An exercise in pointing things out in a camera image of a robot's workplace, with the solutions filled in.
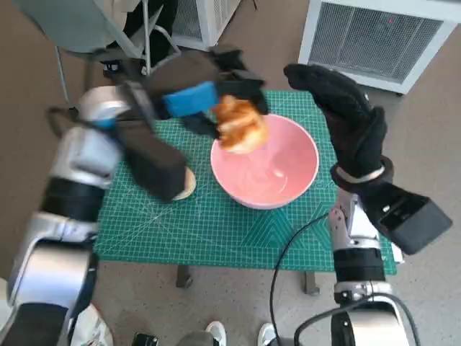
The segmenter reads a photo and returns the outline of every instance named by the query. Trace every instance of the pink bowl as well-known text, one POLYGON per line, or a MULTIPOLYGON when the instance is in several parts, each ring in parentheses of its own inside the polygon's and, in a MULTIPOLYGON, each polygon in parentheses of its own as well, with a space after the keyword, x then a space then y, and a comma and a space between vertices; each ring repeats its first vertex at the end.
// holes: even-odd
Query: pink bowl
POLYGON ((309 133, 294 121, 265 115, 269 141, 250 154, 232 154, 218 141, 211 168, 221 187, 237 202, 254 209, 275 209, 301 196, 318 171, 318 151, 309 133))

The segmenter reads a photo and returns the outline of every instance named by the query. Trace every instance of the chair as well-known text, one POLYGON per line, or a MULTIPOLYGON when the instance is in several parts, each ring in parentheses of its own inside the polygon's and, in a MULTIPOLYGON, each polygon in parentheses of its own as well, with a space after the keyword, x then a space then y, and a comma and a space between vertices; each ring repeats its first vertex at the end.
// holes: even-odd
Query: chair
POLYGON ((156 25, 163 6, 148 18, 148 0, 143 2, 143 26, 128 37, 103 7, 103 0, 13 0, 19 10, 28 17, 55 44, 55 54, 64 97, 70 104, 63 70, 61 50, 88 61, 122 60, 137 58, 146 61, 147 74, 152 70, 149 36, 159 31, 174 50, 179 48, 164 28, 156 25), (106 48, 110 35, 119 48, 106 48))

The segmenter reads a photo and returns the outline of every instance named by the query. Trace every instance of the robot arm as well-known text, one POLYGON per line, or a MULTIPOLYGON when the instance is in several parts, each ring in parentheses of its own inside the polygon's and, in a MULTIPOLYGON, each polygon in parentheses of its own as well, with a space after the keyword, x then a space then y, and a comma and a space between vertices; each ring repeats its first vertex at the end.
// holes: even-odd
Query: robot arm
MULTIPOLYGON (((338 163, 331 168, 338 198, 328 215, 336 284, 334 299, 348 306, 373 293, 392 293, 385 280, 380 234, 406 254, 422 250, 452 224, 429 198, 392 184, 392 161, 382 155, 384 111, 344 75, 321 66, 285 68, 290 86, 308 90, 325 115, 338 163)), ((295 337, 299 340, 297 330, 295 337)), ((332 316, 332 345, 407 346, 395 303, 384 296, 332 316)))
POLYGON ((95 88, 83 96, 79 121, 61 139, 42 204, 15 259, 8 282, 13 313, 0 345, 69 343, 69 321, 91 300, 97 217, 122 158, 135 181, 162 200, 184 189, 186 159, 155 137, 154 121, 179 117, 186 128, 217 137, 215 124, 202 113, 222 94, 249 99, 267 113, 263 82, 246 71, 239 54, 223 48, 208 56, 191 52, 147 81, 95 88), (186 73, 178 74, 178 68, 186 73))

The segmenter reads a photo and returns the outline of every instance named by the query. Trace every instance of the metal table leg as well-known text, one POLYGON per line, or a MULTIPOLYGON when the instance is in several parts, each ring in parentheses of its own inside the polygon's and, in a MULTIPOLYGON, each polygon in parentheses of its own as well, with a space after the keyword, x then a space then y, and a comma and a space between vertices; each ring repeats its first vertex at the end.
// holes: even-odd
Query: metal table leg
POLYGON ((320 288, 315 283, 315 272, 304 272, 304 293, 309 296, 318 296, 320 288))
POLYGON ((190 274, 190 268, 188 265, 178 265, 178 271, 176 274, 176 287, 177 288, 189 288, 192 284, 192 276, 190 274))

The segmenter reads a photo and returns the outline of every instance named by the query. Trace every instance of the table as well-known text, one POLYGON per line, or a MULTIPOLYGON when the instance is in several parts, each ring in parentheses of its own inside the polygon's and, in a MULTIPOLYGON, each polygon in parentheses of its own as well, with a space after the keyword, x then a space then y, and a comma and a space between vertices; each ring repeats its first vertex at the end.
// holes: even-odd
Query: table
MULTIPOLYGON (((162 204, 135 186, 121 164, 99 215, 96 251, 100 257, 180 265, 179 274, 186 276, 187 267, 182 265, 272 269, 291 234, 334 204, 336 187, 329 169, 336 157, 324 116, 308 92, 268 91, 266 96, 273 113, 297 121, 317 144, 318 176, 306 193, 276 210, 243 207, 220 188, 212 175, 212 139, 187 132, 175 120, 157 122, 158 135, 189 159, 197 189, 186 200, 162 204)), ((386 272, 395 274, 392 249, 386 240, 382 241, 382 254, 386 272)), ((295 241, 282 269, 334 271, 326 220, 295 241)), ((314 284, 313 276, 308 275, 306 281, 314 284)))

